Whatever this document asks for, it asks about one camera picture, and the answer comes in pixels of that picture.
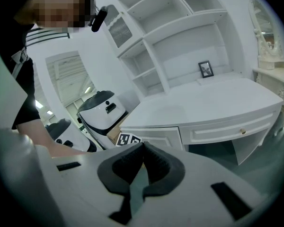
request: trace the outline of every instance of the white dresser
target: white dresser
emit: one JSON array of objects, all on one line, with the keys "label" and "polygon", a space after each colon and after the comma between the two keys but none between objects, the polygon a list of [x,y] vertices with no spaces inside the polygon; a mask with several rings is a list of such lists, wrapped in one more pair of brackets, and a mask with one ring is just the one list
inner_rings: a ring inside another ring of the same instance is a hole
[{"label": "white dresser", "polygon": [[198,82],[141,102],[121,124],[151,144],[187,145],[232,140],[238,164],[261,145],[283,100],[249,79]]},{"label": "white dresser", "polygon": [[[268,88],[284,100],[284,68],[275,68],[274,70],[257,68],[253,71],[257,73],[257,83]],[[282,112],[284,113],[284,102],[282,105]],[[283,126],[284,121],[283,124],[280,124],[280,128],[276,129],[275,136],[282,130]]]}]

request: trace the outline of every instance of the photo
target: photo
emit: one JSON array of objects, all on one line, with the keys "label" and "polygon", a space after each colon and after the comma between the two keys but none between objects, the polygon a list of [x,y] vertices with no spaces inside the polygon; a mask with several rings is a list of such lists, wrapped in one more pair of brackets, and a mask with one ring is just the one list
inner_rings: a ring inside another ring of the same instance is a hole
[{"label": "photo", "polygon": [[213,76],[213,69],[212,69],[209,61],[200,62],[199,67],[200,67],[203,78]]}]

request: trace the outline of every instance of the black rubber pad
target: black rubber pad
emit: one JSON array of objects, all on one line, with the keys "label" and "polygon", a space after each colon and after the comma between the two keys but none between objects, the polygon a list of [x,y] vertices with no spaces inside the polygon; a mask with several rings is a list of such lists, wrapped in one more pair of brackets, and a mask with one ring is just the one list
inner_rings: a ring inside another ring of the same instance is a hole
[{"label": "black rubber pad", "polygon": [[143,163],[143,148],[138,143],[99,165],[98,177],[109,192],[129,197],[129,185]]},{"label": "black rubber pad", "polygon": [[65,171],[65,170],[69,170],[69,169],[78,167],[80,165],[81,164],[79,162],[71,162],[71,163],[59,165],[59,166],[57,166],[57,168],[58,168],[59,171]]},{"label": "black rubber pad", "polygon": [[143,189],[143,198],[163,196],[173,191],[185,176],[185,167],[176,157],[144,143],[144,164],[150,185]]},{"label": "black rubber pad", "polygon": [[251,212],[251,208],[226,183],[215,183],[211,187],[235,220]]}]

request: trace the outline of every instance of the vanity mirror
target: vanity mirror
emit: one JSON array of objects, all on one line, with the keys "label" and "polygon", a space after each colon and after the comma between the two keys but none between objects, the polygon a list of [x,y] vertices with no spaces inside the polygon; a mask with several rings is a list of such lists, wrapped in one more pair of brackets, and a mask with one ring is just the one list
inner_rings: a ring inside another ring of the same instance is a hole
[{"label": "vanity mirror", "polygon": [[259,67],[266,70],[284,67],[280,36],[277,33],[274,20],[257,0],[252,0],[249,3],[249,13],[258,40]]}]

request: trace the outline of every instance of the desk drawer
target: desk drawer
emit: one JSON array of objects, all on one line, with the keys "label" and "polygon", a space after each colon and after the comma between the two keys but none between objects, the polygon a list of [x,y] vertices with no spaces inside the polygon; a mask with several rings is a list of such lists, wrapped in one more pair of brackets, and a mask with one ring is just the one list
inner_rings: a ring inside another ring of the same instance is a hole
[{"label": "desk drawer", "polygon": [[261,117],[249,116],[195,126],[179,127],[182,143],[205,144],[233,140],[270,128],[276,121],[277,112],[267,113]]},{"label": "desk drawer", "polygon": [[131,133],[150,144],[184,150],[178,127],[170,128],[122,128],[123,133]]}]

